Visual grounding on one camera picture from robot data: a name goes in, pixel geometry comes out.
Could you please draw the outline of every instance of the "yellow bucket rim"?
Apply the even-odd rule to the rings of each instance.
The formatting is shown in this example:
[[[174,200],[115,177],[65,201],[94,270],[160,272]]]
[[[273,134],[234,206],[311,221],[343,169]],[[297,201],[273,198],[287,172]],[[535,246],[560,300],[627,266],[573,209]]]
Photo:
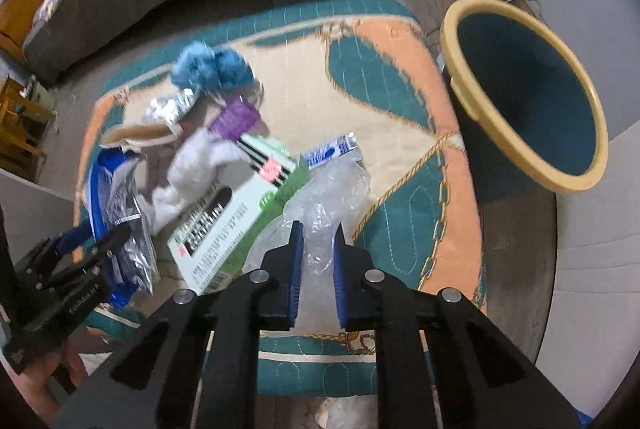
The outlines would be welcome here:
[[[516,20],[551,44],[574,71],[587,97],[596,129],[596,146],[589,168],[583,174],[567,174],[542,159],[516,133],[498,112],[481,88],[466,63],[458,40],[458,25],[462,19],[475,13],[494,13]],[[593,83],[575,54],[542,22],[513,5],[499,0],[458,0],[444,17],[440,31],[442,53],[451,88],[466,113],[478,122],[489,138],[532,180],[554,192],[579,192],[600,181],[607,166],[609,136],[602,104]]]

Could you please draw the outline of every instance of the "black metal bracket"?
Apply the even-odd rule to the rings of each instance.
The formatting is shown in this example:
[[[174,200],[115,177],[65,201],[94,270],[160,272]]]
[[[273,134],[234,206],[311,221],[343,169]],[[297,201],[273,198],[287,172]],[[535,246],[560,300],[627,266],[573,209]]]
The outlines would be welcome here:
[[[295,224],[288,245],[224,291],[178,291],[70,397],[54,429],[188,427],[200,380],[196,428],[254,427],[259,332],[293,324],[301,242]],[[458,290],[408,289],[347,245],[341,228],[334,249],[343,327],[376,332],[381,429],[435,429],[435,390],[445,429],[580,427],[572,406]]]
[[[39,242],[14,268],[8,250],[0,253],[0,347],[16,373],[37,355],[56,351],[110,293],[103,267],[129,239],[122,223],[88,250],[77,264],[55,271],[62,258],[91,236],[90,225]]]

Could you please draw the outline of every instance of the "screw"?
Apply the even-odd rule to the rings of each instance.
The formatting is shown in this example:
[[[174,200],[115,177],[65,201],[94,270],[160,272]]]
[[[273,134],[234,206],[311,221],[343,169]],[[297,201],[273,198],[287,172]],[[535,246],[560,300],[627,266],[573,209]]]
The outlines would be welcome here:
[[[253,272],[251,272],[251,274],[249,274],[249,279],[251,279],[251,282],[255,284],[264,283],[269,279],[269,272],[263,270],[262,268],[254,270]]]
[[[385,273],[377,268],[372,268],[364,272],[364,279],[370,283],[380,283],[385,280]]]
[[[455,288],[444,288],[440,293],[447,303],[457,303],[462,299],[462,293],[460,293],[460,290],[456,290]]]
[[[193,290],[189,290],[188,288],[183,288],[182,290],[178,290],[174,294],[174,301],[178,304],[187,304],[191,302],[193,297],[195,296]]]

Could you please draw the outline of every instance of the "plastic bag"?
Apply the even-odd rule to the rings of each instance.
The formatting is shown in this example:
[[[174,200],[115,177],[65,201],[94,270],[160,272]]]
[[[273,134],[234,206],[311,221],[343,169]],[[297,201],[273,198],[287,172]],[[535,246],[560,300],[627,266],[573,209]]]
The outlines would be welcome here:
[[[334,236],[342,224],[349,239],[352,226],[364,210],[370,176],[351,153],[332,159],[309,173],[308,183],[284,206],[282,216],[260,232],[242,271],[259,268],[264,253],[285,245],[291,223],[303,224],[305,250],[302,263],[300,303],[295,327],[287,335],[338,333],[335,306]]]
[[[378,429],[378,396],[327,398],[316,421],[324,429]]]
[[[114,171],[104,216],[110,227],[129,221],[131,237],[117,256],[120,272],[138,289],[152,294],[160,274],[150,237],[149,211],[145,210],[145,203],[140,203],[136,187],[135,168],[138,162],[133,158]]]

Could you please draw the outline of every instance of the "blue and white package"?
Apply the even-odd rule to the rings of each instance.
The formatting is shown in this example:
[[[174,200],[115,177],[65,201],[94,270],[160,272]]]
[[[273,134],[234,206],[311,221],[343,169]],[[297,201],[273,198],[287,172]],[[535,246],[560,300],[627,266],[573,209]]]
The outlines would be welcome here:
[[[355,151],[359,155],[359,157],[355,158],[357,161],[363,159],[362,152],[358,147],[358,141],[353,131],[342,134],[338,136],[338,138],[334,138],[325,144],[320,144],[312,151],[303,153],[301,156],[306,160],[309,169],[315,169],[316,167],[326,164],[331,158],[342,156],[351,151]]]
[[[109,302],[123,309],[139,289],[153,293],[159,278],[156,252],[148,235],[146,214],[140,209],[134,170],[140,156],[120,148],[102,149],[92,164],[86,183],[86,203],[94,239],[123,221],[129,221],[131,238],[106,266],[111,287]]]

